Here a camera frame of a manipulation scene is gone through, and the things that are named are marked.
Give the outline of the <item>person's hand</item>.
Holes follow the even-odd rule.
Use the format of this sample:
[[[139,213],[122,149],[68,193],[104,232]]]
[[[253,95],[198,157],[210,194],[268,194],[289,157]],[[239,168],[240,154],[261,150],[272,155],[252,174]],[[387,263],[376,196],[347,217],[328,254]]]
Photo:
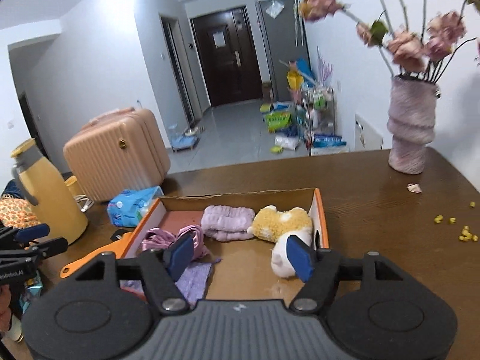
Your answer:
[[[0,289],[0,332],[8,332],[11,328],[11,291],[8,284]]]

